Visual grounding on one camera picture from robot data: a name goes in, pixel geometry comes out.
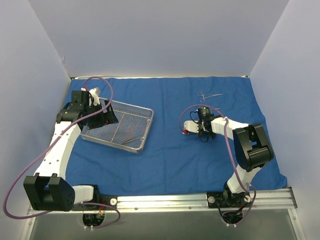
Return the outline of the steel mesh instrument tray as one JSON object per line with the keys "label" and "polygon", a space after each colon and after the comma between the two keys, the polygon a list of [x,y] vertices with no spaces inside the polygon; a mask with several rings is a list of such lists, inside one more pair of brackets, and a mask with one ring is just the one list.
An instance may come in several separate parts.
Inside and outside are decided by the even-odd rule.
{"label": "steel mesh instrument tray", "polygon": [[[120,101],[113,101],[111,106],[118,119],[118,123],[95,129],[89,129],[85,126],[80,136],[89,142],[106,145],[127,152],[139,153],[144,148],[153,122],[154,111],[150,108]],[[135,137],[143,138],[143,140],[136,140],[121,145],[122,142]]]}

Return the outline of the steel surgical clamp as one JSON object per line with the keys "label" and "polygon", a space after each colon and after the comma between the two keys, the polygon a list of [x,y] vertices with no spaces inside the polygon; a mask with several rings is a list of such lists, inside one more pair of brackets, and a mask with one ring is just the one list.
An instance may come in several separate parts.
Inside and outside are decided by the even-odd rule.
{"label": "steel surgical clamp", "polygon": [[222,96],[223,94],[222,93],[218,93],[218,94],[203,94],[201,91],[199,91],[197,93],[197,95],[200,97],[199,102],[200,103],[204,103],[206,101],[206,99],[208,99],[208,98]]}

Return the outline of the blue surgical cloth wrap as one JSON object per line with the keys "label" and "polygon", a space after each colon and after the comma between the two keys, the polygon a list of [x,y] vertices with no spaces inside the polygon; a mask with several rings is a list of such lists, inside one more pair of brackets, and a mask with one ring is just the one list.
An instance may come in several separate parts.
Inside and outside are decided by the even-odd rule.
{"label": "blue surgical cloth wrap", "polygon": [[186,108],[205,103],[233,121],[265,124],[250,79],[243,77],[136,78],[71,81],[69,90],[99,88],[104,98],[152,109],[144,148],[128,152],[79,137],[72,149],[66,181],[96,184],[106,195],[142,196],[215,192],[223,189],[233,167],[223,136],[203,142],[183,134],[179,120],[194,118]]}

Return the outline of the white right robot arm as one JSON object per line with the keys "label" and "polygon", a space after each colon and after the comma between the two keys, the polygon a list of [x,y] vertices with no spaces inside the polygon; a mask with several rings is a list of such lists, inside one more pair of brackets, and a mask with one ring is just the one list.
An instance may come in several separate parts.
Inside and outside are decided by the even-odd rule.
{"label": "white right robot arm", "polygon": [[196,134],[197,137],[224,137],[233,174],[225,183],[222,192],[223,203],[234,206],[252,187],[255,175],[274,158],[272,145],[261,124],[241,123],[229,119],[218,109],[208,105],[198,105],[195,111],[198,120],[191,118],[179,127],[183,134]]}

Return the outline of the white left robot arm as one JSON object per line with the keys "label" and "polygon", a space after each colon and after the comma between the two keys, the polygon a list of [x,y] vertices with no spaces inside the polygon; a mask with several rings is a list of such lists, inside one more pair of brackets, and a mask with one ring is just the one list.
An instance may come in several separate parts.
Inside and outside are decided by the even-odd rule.
{"label": "white left robot arm", "polygon": [[84,127],[89,130],[118,122],[106,99],[100,102],[99,88],[82,88],[71,93],[68,102],[56,116],[50,149],[32,176],[26,176],[23,187],[36,211],[70,211],[83,203],[88,209],[100,206],[100,190],[96,184],[71,186],[66,181],[68,162]]}

